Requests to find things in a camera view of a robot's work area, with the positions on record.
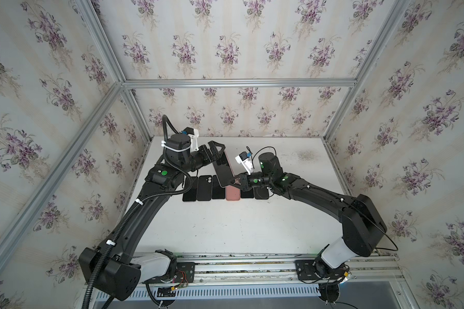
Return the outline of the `aluminium rail base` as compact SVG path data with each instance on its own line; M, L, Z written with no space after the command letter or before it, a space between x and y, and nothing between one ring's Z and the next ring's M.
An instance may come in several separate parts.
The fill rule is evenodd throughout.
M150 284L156 287L181 287L197 285L260 285L283 283L332 283L343 281L402 281L403 272L392 257L375 256L355 257L345 264L349 266L349 274L340 281L322 280L316 283L300 281L297 278L295 261L315 260L309 255L252 255L252 256L220 256L190 255L169 257L162 253L153 253L137 257L134 264L142 266L142 276L161 276L171 264L177 262L194 262L195 275L193 283L177 285Z

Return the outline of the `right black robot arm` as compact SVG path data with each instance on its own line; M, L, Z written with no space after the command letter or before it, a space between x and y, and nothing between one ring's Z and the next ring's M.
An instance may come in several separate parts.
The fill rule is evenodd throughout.
M370 256L385 236L387 227L368 196L338 194L286 173L273 153L261 154L259 165L259 172L241 173L229 184L243 191L267 187L273 194L310 205L342 225L342 237L324 248L315 259L314 266L320 271L335 270L357 256Z

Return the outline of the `pink phone case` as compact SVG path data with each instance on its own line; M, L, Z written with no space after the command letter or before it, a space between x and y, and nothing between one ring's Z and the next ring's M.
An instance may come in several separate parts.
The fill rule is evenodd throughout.
M236 202L241 199L241 191L233 186L226 187L226 200L228 202Z

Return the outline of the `black phone case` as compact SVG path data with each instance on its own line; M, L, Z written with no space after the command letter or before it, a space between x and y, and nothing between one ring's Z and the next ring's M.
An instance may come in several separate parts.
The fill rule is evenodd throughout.
M198 178L197 186L197 201L207 202L212 199L212 176L211 175L202 175Z

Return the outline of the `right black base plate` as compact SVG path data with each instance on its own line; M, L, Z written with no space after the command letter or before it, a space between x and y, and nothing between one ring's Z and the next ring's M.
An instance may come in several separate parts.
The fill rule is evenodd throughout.
M316 283L322 280L340 281L349 274L349 266L345 263L332 269L322 260L296 260L295 268L300 281Z

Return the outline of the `white vented grille strip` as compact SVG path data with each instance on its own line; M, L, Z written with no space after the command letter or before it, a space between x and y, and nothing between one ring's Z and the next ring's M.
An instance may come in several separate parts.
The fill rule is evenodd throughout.
M249 299L272 297L319 297L320 288L317 284L275 284L275 285L221 285L221 286L190 286L177 290L167 288L137 287L127 298L129 301L151 300L150 293L160 301L170 300L204 300L204 299Z

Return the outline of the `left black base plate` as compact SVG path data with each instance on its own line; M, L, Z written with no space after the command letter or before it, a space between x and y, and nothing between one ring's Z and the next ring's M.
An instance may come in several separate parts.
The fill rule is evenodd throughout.
M143 277L141 276L141 283L149 284L169 284L177 285L181 283L193 283L195 275L194 262L177 262L171 264L169 269L161 276Z

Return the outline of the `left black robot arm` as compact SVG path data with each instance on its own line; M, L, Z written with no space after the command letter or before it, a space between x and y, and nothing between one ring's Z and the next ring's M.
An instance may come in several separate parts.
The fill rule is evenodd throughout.
M171 196L188 192L179 186L189 175L218 161L226 147L216 141L192 148L189 135L178 133L162 141L162 155L148 171L135 202L115 229L95 249L86 247L79 264L87 288L82 301L89 308L93 291L100 290L112 299L124 301L139 284L142 266L132 262L136 248L150 223Z

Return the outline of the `aluminium frame cage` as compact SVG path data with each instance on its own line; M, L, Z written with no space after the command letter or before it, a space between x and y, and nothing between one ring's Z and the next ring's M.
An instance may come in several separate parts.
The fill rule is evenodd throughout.
M202 88L210 86L213 88L242 88L246 86L258 86L259 88L276 88L281 86L300 86L300 87L321 87L321 86L343 86L348 87L349 94L354 94L357 87L361 86L363 80L368 77L370 69L376 64L377 58L383 51L388 39L392 36L397 27L398 20L403 17L403 13L408 1L395 1L389 10L379 32L370 48L365 60L361 64L357 75L354 78L288 78L288 79L136 79L129 80L125 77L120 64L114 54L111 43L106 32L95 13L95 9L90 1L76 1L79 13L85 18L88 31L95 46L101 53L101 57L107 62L108 71L114 78L108 93L102 98L98 106L94 109L87 121L74 136L70 145L61 155L58 163L51 169L50 173L34 192L22 208L18 215L11 222L5 234L0 239L0 274L6 268L12 255L17 250L19 243L24 238L28 227L32 224L41 207L46 203L49 194L53 193L68 173L74 160L85 148L97 128L103 116L112 107L118 97L122 97L129 107L129 114L138 125L143 139L150 141L150 130L145 124L143 114L138 107L131 92L132 89L150 88Z

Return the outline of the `pink-cased phone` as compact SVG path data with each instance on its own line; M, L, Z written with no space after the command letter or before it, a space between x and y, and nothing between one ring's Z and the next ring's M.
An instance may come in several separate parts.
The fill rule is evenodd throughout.
M235 177L233 170L230 166L228 156L224 151L220 158L213 163L213 167L219 182L219 185L222 188L230 185L230 182Z
M211 199L224 200L225 198L226 198L226 190L220 186L218 177L216 175L213 175Z

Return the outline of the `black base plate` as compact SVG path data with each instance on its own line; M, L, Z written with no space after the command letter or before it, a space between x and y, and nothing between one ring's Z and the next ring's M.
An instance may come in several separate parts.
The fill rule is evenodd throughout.
M177 285L181 283L193 283L195 275L194 262L177 262L171 264L169 269L161 276L143 277L141 276L141 283L149 284L169 284Z
M295 268L300 281L316 283L322 280L340 281L349 274L349 266L345 263L332 269L322 260L296 260Z

